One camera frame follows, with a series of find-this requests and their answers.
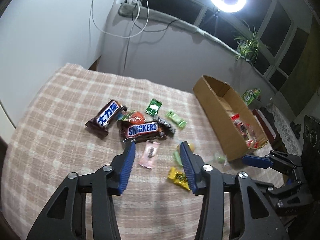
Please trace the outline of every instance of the lace tablecloth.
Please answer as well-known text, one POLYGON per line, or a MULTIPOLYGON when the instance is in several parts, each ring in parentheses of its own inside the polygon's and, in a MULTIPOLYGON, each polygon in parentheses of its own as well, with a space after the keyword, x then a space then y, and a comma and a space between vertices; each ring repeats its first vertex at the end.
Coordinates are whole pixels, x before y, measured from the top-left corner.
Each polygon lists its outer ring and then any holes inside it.
POLYGON ((290 127, 290 121, 274 104, 269 105, 267 110, 273 114, 273 118, 275 119, 275 127, 288 153, 301 156, 302 147, 290 127))

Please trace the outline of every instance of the snickers logo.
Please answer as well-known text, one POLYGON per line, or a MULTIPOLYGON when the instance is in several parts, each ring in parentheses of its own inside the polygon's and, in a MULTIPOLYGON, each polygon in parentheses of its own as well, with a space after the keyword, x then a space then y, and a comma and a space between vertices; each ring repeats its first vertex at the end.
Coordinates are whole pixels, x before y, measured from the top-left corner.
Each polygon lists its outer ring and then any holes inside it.
POLYGON ((144 124, 134 124, 128 128, 127 134, 128 137, 135 135, 146 134, 150 132, 155 132, 158 130, 157 122, 149 122, 144 124))
POLYGON ((111 119, 119 107, 120 106, 116 103, 116 101, 111 101, 105 111, 103 111, 102 114, 97 118, 97 124, 103 127, 103 124, 111 119))

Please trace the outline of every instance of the metal screw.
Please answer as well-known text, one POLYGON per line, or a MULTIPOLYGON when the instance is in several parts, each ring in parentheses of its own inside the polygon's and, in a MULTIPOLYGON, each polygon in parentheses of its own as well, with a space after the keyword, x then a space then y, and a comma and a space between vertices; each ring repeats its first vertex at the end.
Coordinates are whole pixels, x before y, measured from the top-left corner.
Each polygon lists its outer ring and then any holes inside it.
POLYGON ((238 173, 238 176, 241 178, 241 179, 246 179, 248 177, 248 174, 244 171, 241 171, 238 173))
POLYGON ((213 167, 211 165, 209 165, 209 164, 203 165, 202 168, 205 171, 212 171, 213 170, 213 167))
POLYGON ((112 166, 111 165, 106 165, 106 166, 103 166, 102 168, 104 171, 112 171, 112 166))
POLYGON ((68 174, 68 178, 69 179, 74 179, 76 177, 77 177, 77 174, 75 172, 71 172, 71 173, 68 174))

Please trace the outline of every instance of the table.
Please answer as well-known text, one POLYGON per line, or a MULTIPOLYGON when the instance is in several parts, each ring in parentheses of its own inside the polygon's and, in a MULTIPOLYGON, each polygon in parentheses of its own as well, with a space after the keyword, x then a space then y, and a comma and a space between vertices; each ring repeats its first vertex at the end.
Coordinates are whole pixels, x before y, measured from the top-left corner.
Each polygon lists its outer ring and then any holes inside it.
MULTIPOLYGON (((122 153, 116 124, 105 139, 84 127, 111 98, 141 112, 156 98, 163 103, 160 116, 173 109, 188 121, 174 138, 160 141, 152 170, 138 166, 145 144, 136 145, 128 187, 122 196, 114 197, 122 240, 194 239, 202 196, 194 196, 166 178, 175 165, 172 153, 183 140, 194 142, 195 153, 220 171, 246 171, 253 179, 273 182, 277 187, 283 184, 282 175, 270 168, 218 164, 215 157, 223 154, 221 146, 193 94, 67 64, 39 91, 9 143, 1 182, 3 214, 21 239, 26 239, 38 214, 68 173, 93 173, 122 153)), ((268 144, 256 154, 264 156, 270 150, 268 144)), ((230 211, 225 196, 224 239, 228 239, 230 211)), ((87 239, 92 240, 90 194, 86 215, 87 239)))
POLYGON ((275 127, 285 145, 285 148, 287 149, 287 152, 289 154, 301 156, 302 147, 290 127, 290 121, 273 103, 268 105, 266 109, 273 115, 275 127))

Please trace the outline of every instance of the window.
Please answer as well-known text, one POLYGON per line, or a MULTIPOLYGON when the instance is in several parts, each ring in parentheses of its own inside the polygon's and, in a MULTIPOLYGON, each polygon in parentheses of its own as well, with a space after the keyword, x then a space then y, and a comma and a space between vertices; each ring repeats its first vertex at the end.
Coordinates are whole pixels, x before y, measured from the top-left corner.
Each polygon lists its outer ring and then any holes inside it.
POLYGON ((298 28, 287 53, 279 65, 279 68, 281 68, 287 75, 291 74, 301 57, 302 51, 307 43, 307 39, 308 33, 298 28))
POLYGON ((237 49, 238 43, 233 37, 233 35, 236 34, 236 29, 223 18, 218 18, 218 24, 216 25, 216 17, 213 17, 212 15, 213 12, 207 10, 199 27, 207 33, 210 33, 212 36, 216 36, 232 49, 237 49))
POLYGON ((285 83, 286 80, 287 78, 284 75, 282 75, 281 72, 276 70, 271 76, 271 78, 269 79, 269 82, 275 87, 276 90, 280 90, 280 88, 282 87, 282 85, 285 83))
POLYGON ((255 68, 275 90, 279 90, 290 75, 308 38, 305 31, 297 30, 279 0, 247 0, 236 13, 220 11, 218 20, 215 16, 217 8, 211 0, 149 0, 149 6, 198 26, 234 50, 238 48, 234 35, 240 33, 249 37, 255 27, 260 37, 255 68))
POLYGON ((275 57, 284 38, 287 35, 291 20, 282 5, 277 2, 276 8, 273 11, 271 19, 261 36, 261 41, 269 46, 269 51, 275 57))
POLYGON ((190 0, 148 0, 150 9, 175 16, 193 24, 200 13, 201 6, 190 0))
POLYGON ((255 68, 263 75, 267 71, 269 66, 270 66, 269 61, 265 58, 265 56, 261 52, 258 52, 255 68))
POLYGON ((253 27, 259 30, 272 0, 247 0, 246 5, 238 12, 234 13, 234 16, 239 20, 244 20, 251 29, 253 27))

